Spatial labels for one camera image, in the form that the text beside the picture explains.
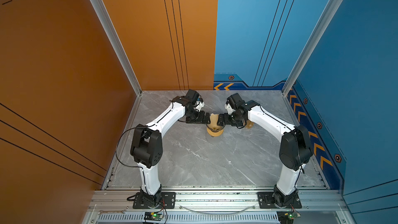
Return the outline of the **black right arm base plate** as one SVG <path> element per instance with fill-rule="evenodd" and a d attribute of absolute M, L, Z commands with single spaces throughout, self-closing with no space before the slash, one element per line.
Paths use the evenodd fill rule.
<path fill-rule="evenodd" d="M 302 203 L 297 190 L 288 196 L 279 192 L 258 192 L 257 197 L 261 209 L 302 208 Z"/>

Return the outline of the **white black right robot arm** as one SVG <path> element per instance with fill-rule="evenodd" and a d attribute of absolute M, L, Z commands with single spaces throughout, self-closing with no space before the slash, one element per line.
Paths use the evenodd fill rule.
<path fill-rule="evenodd" d="M 225 109 L 227 113 L 218 118 L 218 125 L 241 129 L 252 122 L 280 141 L 279 158 L 283 167 L 272 198 L 279 208 L 292 206 L 298 199 L 299 177 L 305 173 L 304 168 L 314 155 L 308 129 L 276 117 L 253 100 L 244 101 L 238 93 L 227 98 Z"/>

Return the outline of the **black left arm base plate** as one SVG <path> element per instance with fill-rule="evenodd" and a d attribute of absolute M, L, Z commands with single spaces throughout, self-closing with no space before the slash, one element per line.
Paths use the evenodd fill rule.
<path fill-rule="evenodd" d="M 133 208 L 134 209 L 174 209 L 176 202 L 175 192 L 160 192 L 154 196 L 148 195 L 144 192 L 139 192 L 135 195 Z"/>

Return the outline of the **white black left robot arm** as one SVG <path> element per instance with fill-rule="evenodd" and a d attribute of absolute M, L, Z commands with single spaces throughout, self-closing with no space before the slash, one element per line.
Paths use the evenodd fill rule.
<path fill-rule="evenodd" d="M 186 95 L 173 98 L 168 108 L 154 120 L 134 129 L 130 154 L 141 169 L 140 196 L 149 205 L 161 201 L 158 163 L 163 155 L 163 137 L 183 117 L 187 123 L 210 124 L 210 114 L 202 111 L 203 107 L 200 94 L 190 89 Z"/>

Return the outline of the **wooden ring dripper stand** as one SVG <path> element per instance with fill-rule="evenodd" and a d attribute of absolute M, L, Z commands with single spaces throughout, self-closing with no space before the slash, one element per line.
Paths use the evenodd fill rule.
<path fill-rule="evenodd" d="M 217 138 L 222 136 L 224 130 L 213 130 L 213 129 L 207 129 L 207 133 L 210 137 L 212 138 Z"/>

